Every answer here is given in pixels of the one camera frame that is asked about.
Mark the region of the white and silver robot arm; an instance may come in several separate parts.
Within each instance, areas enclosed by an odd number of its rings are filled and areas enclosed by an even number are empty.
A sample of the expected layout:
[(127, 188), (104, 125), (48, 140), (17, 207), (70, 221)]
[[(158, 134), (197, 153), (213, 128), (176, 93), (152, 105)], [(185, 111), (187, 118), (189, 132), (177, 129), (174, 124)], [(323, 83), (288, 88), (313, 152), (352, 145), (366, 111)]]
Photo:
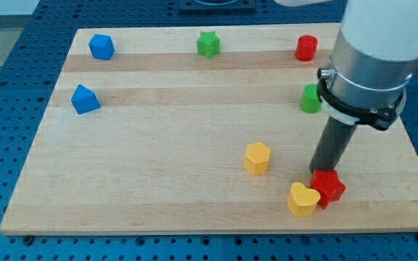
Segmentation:
[(418, 65), (418, 0), (349, 0), (317, 96), (327, 127), (384, 131), (406, 103)]

